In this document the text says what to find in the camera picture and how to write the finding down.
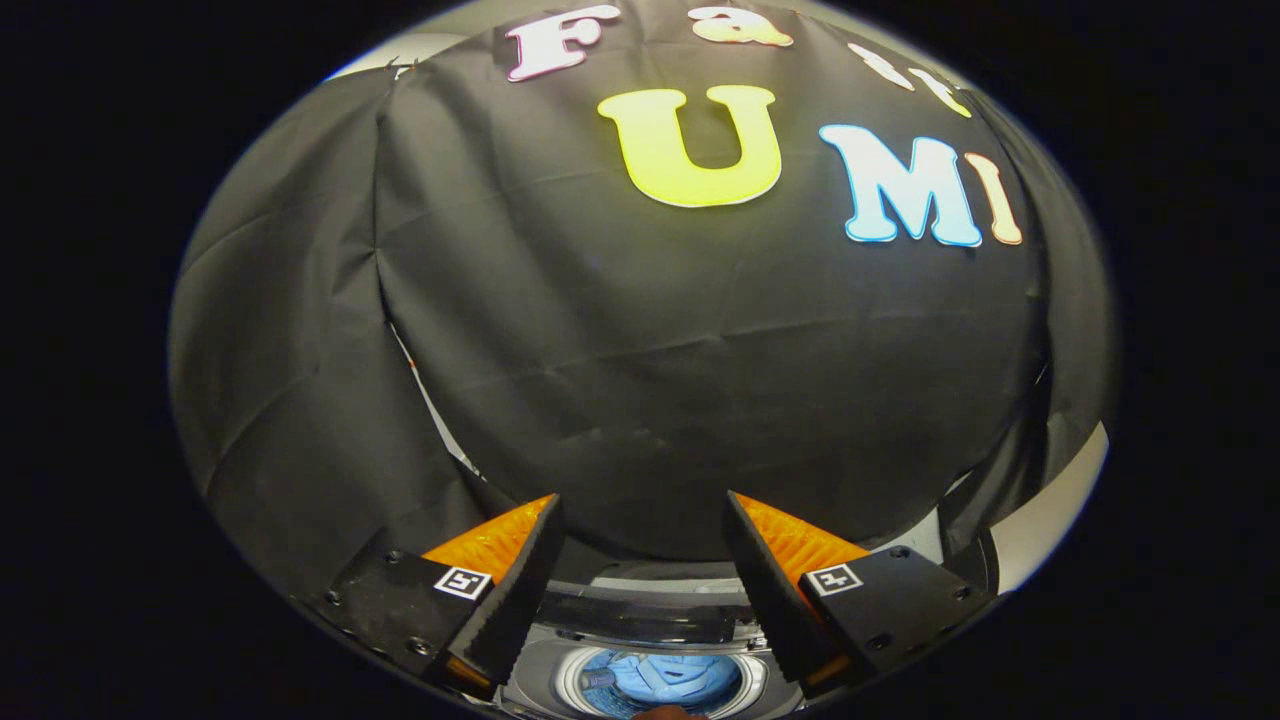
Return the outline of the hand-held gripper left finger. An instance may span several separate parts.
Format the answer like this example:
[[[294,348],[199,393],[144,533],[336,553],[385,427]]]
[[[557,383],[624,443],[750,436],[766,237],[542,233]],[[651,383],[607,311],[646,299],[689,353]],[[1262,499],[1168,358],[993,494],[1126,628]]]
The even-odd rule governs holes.
[[[490,701],[509,680],[564,538],[558,495],[425,552],[381,533],[311,593],[308,610],[408,676]]]

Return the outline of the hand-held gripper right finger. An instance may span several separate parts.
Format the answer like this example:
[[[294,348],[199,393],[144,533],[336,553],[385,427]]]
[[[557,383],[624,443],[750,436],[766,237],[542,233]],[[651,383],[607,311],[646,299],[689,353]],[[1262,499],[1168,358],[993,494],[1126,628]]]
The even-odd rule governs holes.
[[[780,670],[809,701],[924,659],[997,601],[905,544],[864,550],[735,491],[722,529]]]

